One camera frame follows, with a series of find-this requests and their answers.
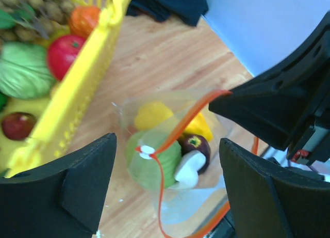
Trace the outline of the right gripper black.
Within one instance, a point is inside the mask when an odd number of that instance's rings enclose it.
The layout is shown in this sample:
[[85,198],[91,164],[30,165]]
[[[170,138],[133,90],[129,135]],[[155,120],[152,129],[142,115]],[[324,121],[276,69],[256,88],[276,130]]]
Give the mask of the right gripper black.
[[243,84],[209,110],[242,126],[287,159],[310,166],[329,159],[329,13],[264,83]]

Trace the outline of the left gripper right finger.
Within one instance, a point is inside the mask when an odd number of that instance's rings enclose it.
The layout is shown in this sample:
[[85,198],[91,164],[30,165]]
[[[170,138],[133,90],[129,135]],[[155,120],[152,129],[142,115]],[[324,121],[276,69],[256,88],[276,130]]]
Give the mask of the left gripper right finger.
[[329,237],[329,183],[222,138],[220,163],[237,237]]

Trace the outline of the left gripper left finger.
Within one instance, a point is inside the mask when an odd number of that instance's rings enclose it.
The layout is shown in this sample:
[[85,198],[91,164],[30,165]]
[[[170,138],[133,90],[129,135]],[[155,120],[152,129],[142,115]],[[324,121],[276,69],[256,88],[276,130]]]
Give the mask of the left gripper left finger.
[[1,237],[97,233],[117,150],[108,133],[37,168],[1,178]]

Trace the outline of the yellow bell pepper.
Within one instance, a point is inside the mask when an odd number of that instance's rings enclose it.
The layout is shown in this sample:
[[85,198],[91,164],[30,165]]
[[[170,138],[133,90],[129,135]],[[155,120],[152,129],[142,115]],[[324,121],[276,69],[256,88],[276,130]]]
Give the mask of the yellow bell pepper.
[[184,134],[196,134],[203,136],[207,141],[213,140],[213,133],[207,124],[204,115],[200,112],[188,124],[184,130]]
[[138,131],[150,130],[173,115],[172,110],[160,101],[146,102],[139,107],[134,125]]

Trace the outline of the white mushroom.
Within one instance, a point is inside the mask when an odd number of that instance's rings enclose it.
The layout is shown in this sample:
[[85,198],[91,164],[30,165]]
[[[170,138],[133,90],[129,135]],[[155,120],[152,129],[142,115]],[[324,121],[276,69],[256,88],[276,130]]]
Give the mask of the white mushroom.
[[199,151],[185,154],[175,169],[174,178],[177,182],[172,188],[177,190],[194,188],[199,181],[198,170],[205,162],[204,155]]

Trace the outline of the green cabbage back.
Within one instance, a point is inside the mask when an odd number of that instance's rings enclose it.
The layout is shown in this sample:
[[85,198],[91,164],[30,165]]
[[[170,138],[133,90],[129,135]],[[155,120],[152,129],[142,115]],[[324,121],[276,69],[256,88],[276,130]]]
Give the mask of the green cabbage back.
[[[140,131],[130,137],[126,143],[126,165],[131,177],[144,189],[158,191],[160,189],[160,169],[154,159],[144,159],[135,150],[137,146],[146,143],[147,146],[157,148],[166,139],[167,135],[161,131]],[[175,169],[181,161],[181,146],[174,142],[163,153],[158,154],[158,159],[163,168],[164,188],[176,183]]]

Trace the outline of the clear zip top bag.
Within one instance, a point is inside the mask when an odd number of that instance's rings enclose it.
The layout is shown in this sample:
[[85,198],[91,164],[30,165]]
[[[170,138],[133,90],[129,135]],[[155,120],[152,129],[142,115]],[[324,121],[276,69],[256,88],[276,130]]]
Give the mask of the clear zip top bag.
[[219,142],[235,124],[209,110],[228,90],[161,91],[118,107],[122,153],[164,237],[205,237],[229,210]]

